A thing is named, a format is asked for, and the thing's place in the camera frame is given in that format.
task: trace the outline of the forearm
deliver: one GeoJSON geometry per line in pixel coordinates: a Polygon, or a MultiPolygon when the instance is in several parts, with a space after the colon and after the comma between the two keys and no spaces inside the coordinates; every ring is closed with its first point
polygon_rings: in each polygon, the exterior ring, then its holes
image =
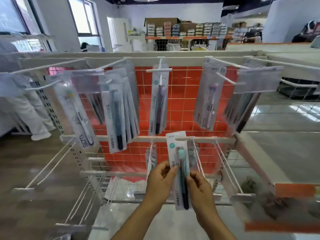
{"type": "Polygon", "coordinates": [[[235,236],[218,215],[208,219],[203,229],[210,240],[236,240],[235,236]]]}
{"type": "Polygon", "coordinates": [[[158,210],[142,202],[111,240],[142,240],[158,210]]]}

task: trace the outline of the white door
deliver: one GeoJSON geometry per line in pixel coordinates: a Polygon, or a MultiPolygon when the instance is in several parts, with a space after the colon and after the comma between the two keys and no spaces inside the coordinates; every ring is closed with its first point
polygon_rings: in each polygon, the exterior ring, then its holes
{"type": "Polygon", "coordinates": [[[128,39],[129,20],[125,18],[108,17],[108,25],[114,52],[132,52],[128,39]]]}

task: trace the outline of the wooden floor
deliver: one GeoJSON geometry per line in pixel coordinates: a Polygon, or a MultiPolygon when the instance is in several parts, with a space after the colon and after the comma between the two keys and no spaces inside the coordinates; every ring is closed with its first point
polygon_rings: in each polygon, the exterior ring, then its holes
{"type": "MultiPolygon", "coordinates": [[[[0,138],[0,239],[49,240],[57,236],[54,224],[65,222],[86,185],[85,179],[79,177],[80,169],[72,154],[68,153],[34,191],[12,189],[26,187],[62,147],[57,131],[41,141],[32,141],[30,136],[0,138]]],[[[45,170],[43,177],[54,165],[45,170]]],[[[80,222],[90,198],[91,191],[88,191],[74,218],[75,223],[80,222]]],[[[93,224],[98,209],[95,201],[87,222],[93,224]]],[[[77,233],[73,239],[87,239],[87,236],[88,233],[77,233]]]]}

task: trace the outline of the hand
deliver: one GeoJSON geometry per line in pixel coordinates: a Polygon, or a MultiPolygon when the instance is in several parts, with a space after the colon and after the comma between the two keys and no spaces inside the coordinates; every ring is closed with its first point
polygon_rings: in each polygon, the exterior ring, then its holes
{"type": "Polygon", "coordinates": [[[219,217],[210,183],[200,172],[190,172],[186,178],[189,186],[191,204],[196,213],[198,223],[207,231],[212,220],[219,217]]]}
{"type": "Polygon", "coordinates": [[[177,166],[170,169],[169,161],[164,161],[149,174],[143,202],[156,210],[156,214],[170,195],[177,170],[177,166]]]}

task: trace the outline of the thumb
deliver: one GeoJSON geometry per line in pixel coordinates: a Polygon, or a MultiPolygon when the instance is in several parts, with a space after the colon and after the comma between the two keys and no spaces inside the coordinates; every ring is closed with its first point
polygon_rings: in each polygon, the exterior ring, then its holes
{"type": "Polygon", "coordinates": [[[188,176],[186,177],[186,182],[187,182],[187,184],[188,184],[188,186],[189,186],[189,190],[190,190],[190,192],[191,192],[191,196],[192,196],[197,190],[199,190],[198,187],[197,187],[197,185],[196,185],[196,182],[193,180],[192,177],[190,177],[190,175],[188,175],[188,176]]]}
{"type": "Polygon", "coordinates": [[[174,166],[170,169],[170,171],[167,173],[167,176],[165,177],[164,181],[166,181],[170,186],[172,186],[172,183],[174,181],[174,177],[177,175],[178,167],[174,166]]]}

